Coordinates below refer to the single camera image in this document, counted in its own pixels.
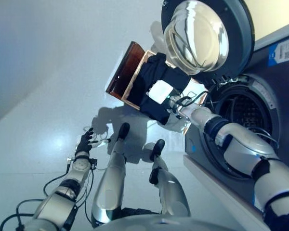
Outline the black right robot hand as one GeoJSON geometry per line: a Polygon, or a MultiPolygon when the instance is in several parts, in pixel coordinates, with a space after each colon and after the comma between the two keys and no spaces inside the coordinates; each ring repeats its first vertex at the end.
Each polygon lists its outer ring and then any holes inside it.
{"type": "Polygon", "coordinates": [[[146,92],[146,95],[157,104],[168,109],[171,107],[170,101],[173,98],[180,97],[181,93],[164,80],[157,80],[146,92]]]}

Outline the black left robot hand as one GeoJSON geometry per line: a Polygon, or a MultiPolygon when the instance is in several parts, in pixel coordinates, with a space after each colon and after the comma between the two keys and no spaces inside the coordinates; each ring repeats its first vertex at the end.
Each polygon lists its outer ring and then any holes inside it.
{"type": "Polygon", "coordinates": [[[93,139],[94,131],[93,128],[89,128],[80,138],[79,143],[76,146],[75,156],[80,154],[90,154],[90,150],[98,147],[102,147],[111,142],[111,139],[93,139]]]}

